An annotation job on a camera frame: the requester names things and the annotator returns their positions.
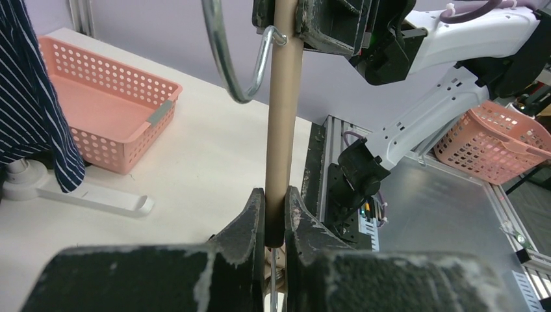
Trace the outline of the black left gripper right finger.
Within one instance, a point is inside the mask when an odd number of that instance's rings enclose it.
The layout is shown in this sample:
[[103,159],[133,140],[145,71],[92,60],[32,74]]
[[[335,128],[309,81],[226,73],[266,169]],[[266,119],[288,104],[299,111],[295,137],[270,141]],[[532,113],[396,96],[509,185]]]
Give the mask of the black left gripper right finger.
[[336,237],[285,196],[286,311],[512,311],[494,270],[467,253],[371,252]]

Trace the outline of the beige clip hanger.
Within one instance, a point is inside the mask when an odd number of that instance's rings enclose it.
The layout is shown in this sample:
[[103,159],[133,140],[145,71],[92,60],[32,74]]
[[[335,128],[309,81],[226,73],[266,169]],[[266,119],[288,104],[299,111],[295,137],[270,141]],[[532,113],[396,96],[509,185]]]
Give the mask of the beige clip hanger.
[[265,174],[265,239],[271,250],[270,310],[277,311],[276,259],[283,245],[284,201],[290,169],[303,60],[303,42],[295,37],[297,1],[276,1],[274,23],[266,27],[251,86],[239,85],[231,61],[221,1],[202,1],[207,35],[216,67],[229,95],[239,104],[249,103],[263,81],[266,63],[272,60]]

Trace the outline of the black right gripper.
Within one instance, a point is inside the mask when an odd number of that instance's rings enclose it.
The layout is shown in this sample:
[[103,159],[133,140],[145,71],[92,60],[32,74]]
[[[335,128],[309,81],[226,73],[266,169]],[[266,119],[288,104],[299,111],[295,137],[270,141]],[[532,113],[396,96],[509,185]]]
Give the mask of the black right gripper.
[[[274,24],[275,0],[253,0],[257,34]],[[303,0],[296,9],[295,35],[304,50],[356,55],[353,67],[370,84],[403,81],[426,37],[424,28],[405,20],[415,1]]]

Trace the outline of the navy striped underwear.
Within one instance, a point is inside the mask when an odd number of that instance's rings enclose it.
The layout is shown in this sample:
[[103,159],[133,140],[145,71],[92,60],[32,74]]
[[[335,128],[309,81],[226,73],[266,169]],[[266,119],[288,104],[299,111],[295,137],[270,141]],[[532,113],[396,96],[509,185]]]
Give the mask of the navy striped underwear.
[[1,167],[51,151],[64,193],[84,180],[83,158],[49,79],[23,1],[1,2]]

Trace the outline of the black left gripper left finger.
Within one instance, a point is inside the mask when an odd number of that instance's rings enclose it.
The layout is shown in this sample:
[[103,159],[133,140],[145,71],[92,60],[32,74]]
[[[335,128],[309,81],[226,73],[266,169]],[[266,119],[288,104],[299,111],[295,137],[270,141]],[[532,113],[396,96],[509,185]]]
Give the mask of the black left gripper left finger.
[[262,311],[260,188],[200,244],[66,248],[42,270],[24,311]]

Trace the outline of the pink plastic basket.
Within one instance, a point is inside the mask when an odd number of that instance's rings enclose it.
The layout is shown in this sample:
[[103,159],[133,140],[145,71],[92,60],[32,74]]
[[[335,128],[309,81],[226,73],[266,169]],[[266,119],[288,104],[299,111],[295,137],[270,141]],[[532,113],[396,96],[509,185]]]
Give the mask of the pink plastic basket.
[[128,174],[173,119],[182,86],[50,36],[38,41],[82,158]]

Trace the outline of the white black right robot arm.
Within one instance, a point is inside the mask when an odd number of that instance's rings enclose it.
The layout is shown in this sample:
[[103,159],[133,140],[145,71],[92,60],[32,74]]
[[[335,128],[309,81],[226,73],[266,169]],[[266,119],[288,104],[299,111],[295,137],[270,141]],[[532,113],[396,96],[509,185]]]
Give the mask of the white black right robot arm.
[[373,86],[451,64],[405,112],[341,153],[350,208],[446,122],[524,88],[550,54],[550,10],[536,1],[477,1],[424,12],[414,1],[298,1],[290,17],[288,38],[308,51],[342,55]]

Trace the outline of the silver white clothes rack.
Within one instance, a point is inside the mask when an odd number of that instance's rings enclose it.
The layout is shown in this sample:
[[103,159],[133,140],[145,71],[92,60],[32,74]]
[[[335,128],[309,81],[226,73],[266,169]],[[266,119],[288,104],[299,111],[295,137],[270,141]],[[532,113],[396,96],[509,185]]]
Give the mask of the silver white clothes rack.
[[155,205],[146,195],[82,183],[72,192],[61,191],[54,174],[50,174],[39,161],[22,159],[6,166],[3,197],[8,200],[26,201],[45,198],[106,213],[140,218],[149,214]]

